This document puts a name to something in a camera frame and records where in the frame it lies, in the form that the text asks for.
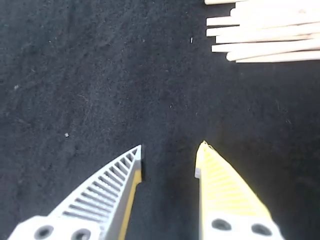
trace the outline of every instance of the dark cloth background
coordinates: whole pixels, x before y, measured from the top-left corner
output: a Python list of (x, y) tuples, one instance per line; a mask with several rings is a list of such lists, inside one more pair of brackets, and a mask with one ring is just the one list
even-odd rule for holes
[(140, 143), (145, 181), (126, 239), (197, 239), (194, 167), (203, 140), (242, 175), (287, 240), (319, 239), (319, 62), (235, 64), (211, 53), (206, 17), (231, 8), (0, 2), (1, 239)]

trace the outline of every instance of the wooden craft stick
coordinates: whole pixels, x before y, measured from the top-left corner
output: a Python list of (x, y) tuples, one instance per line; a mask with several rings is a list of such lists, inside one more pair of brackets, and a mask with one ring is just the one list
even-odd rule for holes
[(228, 26), (239, 25), (239, 21), (233, 16), (208, 17), (206, 19), (207, 26)]
[(256, 21), (252, 22), (252, 25), (257, 28), (275, 28), (275, 27), (284, 27), (292, 26), (299, 24), (311, 24), (320, 22), (320, 13), (314, 15), (307, 14), (296, 14), (296, 15), (287, 15), (286, 17), (274, 15), (273, 17), (268, 17), (266, 19), (260, 20), (257, 16)]
[(265, 47), (265, 48), (255, 48), (253, 50), (248, 50), (245, 48), (241, 51), (232, 51), (226, 55), (226, 59), (229, 61), (236, 61), (241, 59), (255, 58), (259, 56), (268, 56), (289, 52), (296, 52), (302, 50), (312, 50), (320, 48), (320, 39), (309, 39), (301, 41), (288, 42), (286, 45)]
[(231, 17), (234, 17), (234, 16), (237, 15), (238, 12), (239, 12), (239, 10), (237, 10), (237, 9), (235, 9), (235, 8), (232, 8), (232, 9), (230, 10), (230, 16), (231, 16)]
[(237, 63), (280, 63), (320, 60), (320, 50), (318, 51), (294, 51), (268, 56), (257, 56), (237, 60)]
[(237, 1), (235, 3), (235, 8), (238, 10), (240, 8), (245, 8), (245, 7), (249, 6), (249, 4), (250, 4), (249, 0), (248, 1)]
[[(247, 43), (254, 43), (254, 42), (279, 42), (279, 41), (297, 41), (297, 40), (307, 40), (307, 39), (317, 39), (320, 38), (320, 33), (313, 33), (313, 34), (304, 34), (304, 35), (297, 35), (297, 36), (282, 36), (282, 37), (275, 37), (270, 39), (251, 39), (247, 40)], [(235, 38), (234, 36), (216, 36), (215, 42), (217, 44), (231, 44), (231, 43), (241, 43), (242, 41)]]
[(254, 49), (261, 48), (275, 48), (286, 46), (287, 41), (276, 41), (276, 42), (255, 42), (255, 43), (230, 43), (230, 44), (218, 44), (212, 45), (211, 51), (213, 53), (228, 53), (228, 52), (245, 52), (253, 51)]
[(235, 2), (241, 2), (247, 0), (204, 0), (206, 5), (215, 5), (215, 4), (234, 4)]
[(240, 26), (226, 26), (226, 27), (216, 27), (216, 28), (208, 28), (206, 30), (207, 37), (214, 37), (219, 35), (234, 35), (240, 33), (241, 30), (245, 28), (241, 28)]
[(269, 41), (287, 36), (308, 35), (320, 33), (320, 23), (310, 23), (303, 25), (274, 27), (259, 30), (244, 30), (241, 34), (235, 34), (232, 43), (258, 42), (261, 40)]

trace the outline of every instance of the mounting hole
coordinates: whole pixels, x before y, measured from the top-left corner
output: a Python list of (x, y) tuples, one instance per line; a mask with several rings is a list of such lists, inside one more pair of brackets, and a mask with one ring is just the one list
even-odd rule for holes
[(220, 218), (213, 220), (211, 225), (214, 229), (222, 231), (230, 231), (232, 229), (230, 223)]
[(71, 240), (89, 240), (91, 232), (88, 229), (82, 228), (72, 234)]
[(54, 227), (50, 225), (40, 227), (34, 234), (34, 238), (37, 240), (46, 239), (53, 232)]
[(251, 227), (252, 232), (254, 232), (255, 234), (259, 234), (259, 235), (263, 235), (263, 236), (271, 236), (272, 232), (270, 231), (269, 228), (267, 228), (266, 226), (263, 226), (261, 224), (254, 224)]

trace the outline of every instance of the wooden stick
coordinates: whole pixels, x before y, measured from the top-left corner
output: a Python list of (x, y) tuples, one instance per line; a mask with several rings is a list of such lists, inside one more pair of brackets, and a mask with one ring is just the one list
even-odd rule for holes
[(227, 26), (227, 27), (216, 27), (216, 28), (208, 28), (206, 30), (207, 37), (215, 37), (219, 35), (235, 35), (241, 33), (241, 30), (245, 29), (240, 26)]
[(249, 59), (259, 56), (268, 56), (274, 54), (282, 54), (288, 52), (296, 52), (302, 50), (320, 49), (320, 39), (309, 39), (301, 41), (288, 42), (285, 46), (255, 48), (253, 50), (244, 49), (243, 51), (232, 51), (226, 55), (229, 61), (236, 61), (241, 59)]
[(232, 8), (232, 9), (230, 10), (230, 16), (231, 16), (231, 17), (234, 17), (234, 16), (236, 16), (237, 14), (239, 14), (239, 10), (237, 10), (237, 9), (235, 9), (235, 8)]
[(320, 33), (320, 23), (309, 23), (303, 25), (266, 28), (259, 30), (245, 30), (235, 35), (233, 43), (257, 42), (261, 40), (282, 38), (287, 36), (308, 35)]
[(204, 0), (206, 5), (215, 5), (215, 4), (234, 4), (235, 2), (241, 2), (247, 0)]
[(250, 1), (237, 1), (235, 3), (235, 8), (238, 10), (240, 8), (245, 8), (245, 7), (248, 7), (250, 4)]
[(239, 24), (239, 20), (233, 16), (208, 17), (206, 19), (207, 26), (227, 26)]
[(306, 14), (297, 14), (290, 16), (281, 16), (269, 18), (265, 22), (256, 22), (254, 25), (258, 28), (275, 28), (275, 27), (284, 27), (284, 26), (292, 26), (299, 24), (311, 24), (311, 23), (319, 23), (320, 22), (320, 14), (315, 15), (306, 15)]
[(320, 60), (320, 50), (318, 51), (294, 51), (268, 56), (257, 56), (237, 60), (237, 63), (280, 63), (295, 61)]
[[(247, 40), (247, 43), (254, 43), (254, 42), (266, 42), (266, 41), (297, 41), (297, 40), (307, 40), (307, 39), (317, 39), (320, 38), (320, 33), (313, 33), (313, 34), (304, 34), (304, 35), (297, 35), (297, 36), (282, 36), (282, 37), (275, 37), (270, 39), (251, 39)], [(215, 42), (217, 44), (231, 44), (231, 43), (242, 43), (241, 39), (237, 39), (232, 35), (230, 36), (216, 36)]]
[(219, 44), (219, 45), (212, 45), (211, 51), (213, 53), (245, 52), (245, 51), (253, 51), (254, 49), (261, 49), (261, 48), (273, 49), (281, 46), (286, 46), (288, 43), (291, 43), (291, 42), (276, 41), (276, 42)]

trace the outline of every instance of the black fabric surface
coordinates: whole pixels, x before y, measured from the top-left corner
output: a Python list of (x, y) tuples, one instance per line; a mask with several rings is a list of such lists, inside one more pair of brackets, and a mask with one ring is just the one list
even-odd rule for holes
[(0, 2), (1, 239), (140, 143), (145, 181), (126, 239), (197, 239), (203, 140), (287, 240), (320, 238), (319, 63), (235, 64), (211, 53), (205, 19), (231, 8)]

